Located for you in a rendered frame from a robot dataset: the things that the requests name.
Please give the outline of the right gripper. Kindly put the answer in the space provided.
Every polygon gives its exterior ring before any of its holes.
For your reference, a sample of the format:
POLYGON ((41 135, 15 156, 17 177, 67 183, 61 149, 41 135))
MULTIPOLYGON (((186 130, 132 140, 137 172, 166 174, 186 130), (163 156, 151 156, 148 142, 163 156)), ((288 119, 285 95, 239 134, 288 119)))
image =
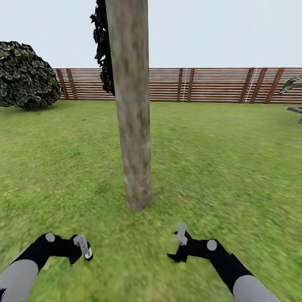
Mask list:
MULTIPOLYGON (((178 232, 174 233, 175 235, 178 235, 178 232)), ((195 239, 192 239, 192 236, 186 232, 186 237, 188 238, 188 242, 186 245, 181 245, 177 251, 177 254, 170 254, 168 253, 168 257, 175 260, 176 262, 180 263, 181 260, 183 262, 187 262, 187 256, 191 255, 196 257, 195 251, 194 251, 194 242, 196 241, 195 239)))

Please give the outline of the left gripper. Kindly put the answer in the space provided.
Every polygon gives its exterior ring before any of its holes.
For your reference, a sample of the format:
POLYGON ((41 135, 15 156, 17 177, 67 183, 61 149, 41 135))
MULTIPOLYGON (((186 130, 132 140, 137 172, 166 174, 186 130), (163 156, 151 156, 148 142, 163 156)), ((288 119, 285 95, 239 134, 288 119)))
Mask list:
POLYGON ((74 264, 82 255, 81 244, 79 245, 73 241, 76 237, 79 237, 79 235, 73 235, 69 240, 67 240, 65 250, 60 255, 60 257, 69 256, 70 264, 74 264))

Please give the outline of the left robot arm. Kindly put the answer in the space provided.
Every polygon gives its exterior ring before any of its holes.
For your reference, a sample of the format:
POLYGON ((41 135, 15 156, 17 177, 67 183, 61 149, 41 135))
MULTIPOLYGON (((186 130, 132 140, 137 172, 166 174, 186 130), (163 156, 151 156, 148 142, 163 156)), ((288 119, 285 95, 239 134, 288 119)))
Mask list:
POLYGON ((88 253, 89 243, 83 233, 69 240, 53 233, 42 234, 0 274, 0 302, 27 302, 33 283, 50 256, 69 256, 70 264, 74 264, 88 253))

